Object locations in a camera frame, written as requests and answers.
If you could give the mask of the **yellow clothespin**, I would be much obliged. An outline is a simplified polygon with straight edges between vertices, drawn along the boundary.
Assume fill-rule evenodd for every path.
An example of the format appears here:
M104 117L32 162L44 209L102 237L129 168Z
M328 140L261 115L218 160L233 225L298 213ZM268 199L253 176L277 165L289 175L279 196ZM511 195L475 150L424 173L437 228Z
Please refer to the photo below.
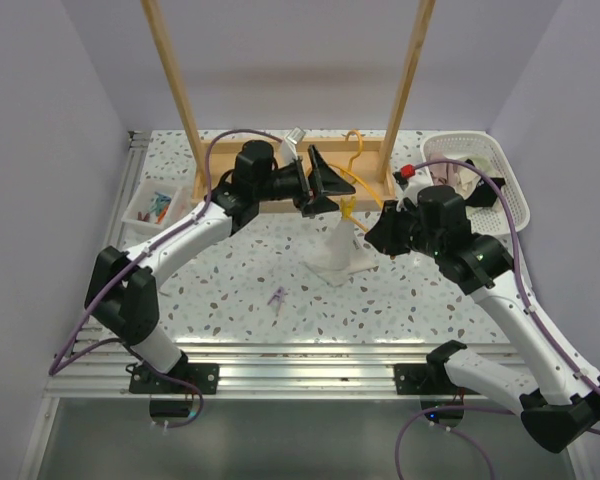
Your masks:
M339 210L342 219L350 219L352 217L352 212L355 209L356 198L348 197L342 198L339 202Z

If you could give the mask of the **orange plastic hanger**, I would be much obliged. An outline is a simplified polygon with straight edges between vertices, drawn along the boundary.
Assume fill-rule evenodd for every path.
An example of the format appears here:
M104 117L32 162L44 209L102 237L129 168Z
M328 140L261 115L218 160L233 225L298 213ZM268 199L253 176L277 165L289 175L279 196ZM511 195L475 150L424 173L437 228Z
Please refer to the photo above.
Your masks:
M384 201L394 193L388 168L382 166L383 139L350 129L326 137L310 135L304 142L307 146L314 144L327 164L355 187L353 195L331 196L330 199L339 205L342 198L355 197L355 209L349 220L361 233L366 233L371 226L372 213L379 212Z

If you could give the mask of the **white underwear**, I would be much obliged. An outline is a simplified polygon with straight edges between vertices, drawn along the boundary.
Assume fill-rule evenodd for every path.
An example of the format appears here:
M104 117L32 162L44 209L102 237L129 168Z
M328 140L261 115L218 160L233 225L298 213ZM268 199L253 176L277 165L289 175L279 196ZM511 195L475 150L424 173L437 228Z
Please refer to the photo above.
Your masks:
M352 275L377 266L374 258L357 240L355 224L349 219L341 219L329 238L303 263L332 287L342 286Z

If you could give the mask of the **purple clothespin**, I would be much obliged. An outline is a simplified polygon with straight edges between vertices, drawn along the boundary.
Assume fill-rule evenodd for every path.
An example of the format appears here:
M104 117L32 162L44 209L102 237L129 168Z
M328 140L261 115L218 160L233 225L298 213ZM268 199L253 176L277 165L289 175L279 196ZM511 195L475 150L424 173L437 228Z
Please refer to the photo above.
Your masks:
M267 305L272 308L272 311L275 313L276 316L280 314L286 295L286 289L280 286L273 292L273 294L267 302Z

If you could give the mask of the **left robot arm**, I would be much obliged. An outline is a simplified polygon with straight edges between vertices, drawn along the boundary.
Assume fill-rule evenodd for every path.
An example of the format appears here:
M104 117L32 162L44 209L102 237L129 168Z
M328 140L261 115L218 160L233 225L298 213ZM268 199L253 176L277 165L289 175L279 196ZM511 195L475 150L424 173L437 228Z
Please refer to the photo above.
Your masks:
M139 360L131 370L130 392L215 392L218 366L190 363L160 328L158 290L195 256L250 223L263 202L289 200L305 217L337 210L334 197L354 194L354 186L330 168L315 145L308 154L309 172L298 155L279 166L270 143L249 140L191 213L132 249L109 246L98 254L85 308Z

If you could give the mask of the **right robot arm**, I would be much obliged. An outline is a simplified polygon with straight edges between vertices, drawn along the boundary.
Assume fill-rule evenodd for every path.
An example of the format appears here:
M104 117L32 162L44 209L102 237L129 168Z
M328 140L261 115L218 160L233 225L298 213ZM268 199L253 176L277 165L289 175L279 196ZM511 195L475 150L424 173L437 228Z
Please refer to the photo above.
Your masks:
M562 452L600 421L600 371L560 332L529 291L519 262L495 237L473 232L463 199L447 186L415 201L384 203L365 235L378 252L432 258L502 330L529 369L523 375L451 340L426 357L431 389L464 387L518 416L545 450Z

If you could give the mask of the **clothes in basket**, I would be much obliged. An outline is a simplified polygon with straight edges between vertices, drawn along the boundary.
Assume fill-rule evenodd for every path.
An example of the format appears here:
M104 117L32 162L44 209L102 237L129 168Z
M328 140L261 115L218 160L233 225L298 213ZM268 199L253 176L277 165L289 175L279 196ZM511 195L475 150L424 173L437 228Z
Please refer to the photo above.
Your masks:
M506 185L503 174L486 157L460 156L457 161L482 171L499 190ZM494 190L473 170L456 164L440 163L429 166L429 172L434 185L448 185L464 199L468 215L479 210L502 209L501 201Z

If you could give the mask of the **white laundry basket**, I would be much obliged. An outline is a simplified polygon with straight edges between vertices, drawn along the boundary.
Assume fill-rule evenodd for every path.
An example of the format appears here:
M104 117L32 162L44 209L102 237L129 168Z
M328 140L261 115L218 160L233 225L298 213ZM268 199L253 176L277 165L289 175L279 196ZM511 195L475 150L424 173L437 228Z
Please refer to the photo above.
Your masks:
M420 152L425 161L429 161L435 154L454 160L471 154L487 159L506 182L501 192L511 211L516 231L521 232L527 227L530 209L526 198L503 149L493 137L471 130L434 133L421 142ZM502 207L474 210L469 219L474 230L479 233L493 236L510 234Z

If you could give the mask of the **clothespins in tray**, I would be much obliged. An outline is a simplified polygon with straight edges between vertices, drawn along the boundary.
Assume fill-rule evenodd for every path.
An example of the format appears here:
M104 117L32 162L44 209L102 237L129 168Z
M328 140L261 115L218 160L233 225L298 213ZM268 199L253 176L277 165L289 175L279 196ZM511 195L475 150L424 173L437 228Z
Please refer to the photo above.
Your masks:
M160 192L155 192L146 211L138 211L136 219L145 223L161 224L170 207L172 197Z

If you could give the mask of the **white clothespin tray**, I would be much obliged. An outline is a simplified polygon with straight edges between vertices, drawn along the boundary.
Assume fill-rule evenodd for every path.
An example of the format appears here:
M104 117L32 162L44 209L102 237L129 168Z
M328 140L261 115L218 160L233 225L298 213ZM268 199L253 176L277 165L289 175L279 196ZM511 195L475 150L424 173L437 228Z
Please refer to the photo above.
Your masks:
M157 235L191 210L188 187L156 179L142 180L135 190L122 222L143 235Z

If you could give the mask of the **aluminium mounting rail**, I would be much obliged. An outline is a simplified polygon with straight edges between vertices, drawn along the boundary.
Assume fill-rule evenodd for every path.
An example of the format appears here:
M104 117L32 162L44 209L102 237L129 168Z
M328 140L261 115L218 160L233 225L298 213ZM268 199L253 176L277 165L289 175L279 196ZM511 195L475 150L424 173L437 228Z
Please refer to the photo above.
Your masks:
M496 324L426 257L376 255L374 269L339 287L312 274L303 261L337 222L261 214L161 285L160 328L191 361L218 365L221 395L386 396L395 364L453 339L524 369ZM267 302L280 286L276 316Z

